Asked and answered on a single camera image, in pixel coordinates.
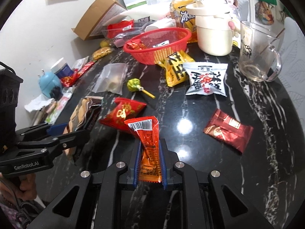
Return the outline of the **person left hand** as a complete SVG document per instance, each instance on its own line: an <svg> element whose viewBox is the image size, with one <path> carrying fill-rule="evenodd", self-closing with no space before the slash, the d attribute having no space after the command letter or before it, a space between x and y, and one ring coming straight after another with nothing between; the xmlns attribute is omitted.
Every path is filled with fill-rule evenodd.
<svg viewBox="0 0 305 229"><path fill-rule="evenodd" d="M5 179L2 174L1 179L10 185L17 198L23 201L32 201L37 198L36 174L27 174L26 178L21 180L19 186L16 186L9 180ZM1 182L1 194L6 200L13 204L15 203L14 193Z"/></svg>

